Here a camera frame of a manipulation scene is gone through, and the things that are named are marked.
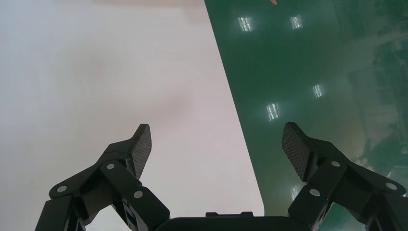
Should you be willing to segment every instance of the green floor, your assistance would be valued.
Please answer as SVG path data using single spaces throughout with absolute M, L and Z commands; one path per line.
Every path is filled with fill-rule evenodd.
M 408 188 L 408 1 L 206 0 L 267 216 L 303 183 L 283 125 Z M 320 230 L 364 230 L 333 206 Z

